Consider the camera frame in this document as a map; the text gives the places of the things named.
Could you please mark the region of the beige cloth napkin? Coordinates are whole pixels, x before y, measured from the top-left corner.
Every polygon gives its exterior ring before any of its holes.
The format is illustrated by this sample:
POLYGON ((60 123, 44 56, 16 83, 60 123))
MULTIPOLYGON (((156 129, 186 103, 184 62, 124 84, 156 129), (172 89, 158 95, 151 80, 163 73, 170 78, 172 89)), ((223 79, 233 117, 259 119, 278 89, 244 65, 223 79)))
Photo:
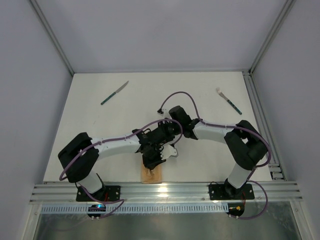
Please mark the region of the beige cloth napkin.
POLYGON ((162 166, 157 165, 153 170, 146 168, 141 162, 140 180, 142 184, 160 184, 162 178, 162 166))

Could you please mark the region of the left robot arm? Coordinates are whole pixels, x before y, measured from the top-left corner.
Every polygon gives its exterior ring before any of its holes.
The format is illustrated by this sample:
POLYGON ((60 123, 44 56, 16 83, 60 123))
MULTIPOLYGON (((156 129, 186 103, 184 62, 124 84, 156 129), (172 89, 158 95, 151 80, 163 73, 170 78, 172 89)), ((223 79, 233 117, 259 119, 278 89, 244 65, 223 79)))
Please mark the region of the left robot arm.
POLYGON ((86 132, 79 133, 58 154, 63 168, 59 180, 76 184, 80 197, 85 201, 104 202, 108 187, 93 171, 98 160, 119 154, 140 153, 143 166, 152 172, 177 153, 171 142, 180 133, 180 126, 172 121, 160 121, 153 130, 135 129, 130 134, 109 139, 94 140, 86 132))

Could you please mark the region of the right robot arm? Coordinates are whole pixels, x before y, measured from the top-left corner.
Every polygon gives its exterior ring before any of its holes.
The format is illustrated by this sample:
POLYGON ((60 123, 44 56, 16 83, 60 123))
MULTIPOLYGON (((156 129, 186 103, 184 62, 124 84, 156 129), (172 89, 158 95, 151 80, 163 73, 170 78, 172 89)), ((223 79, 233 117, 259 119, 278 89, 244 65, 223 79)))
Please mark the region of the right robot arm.
POLYGON ((235 126, 218 127, 201 119, 191 119, 181 106, 168 111, 173 120, 178 121, 185 138, 210 140, 226 144, 235 165, 224 183, 211 182, 208 186, 211 200, 253 200, 253 187, 248 183, 251 173, 260 160, 265 157, 268 148, 260 134, 246 120, 235 126))

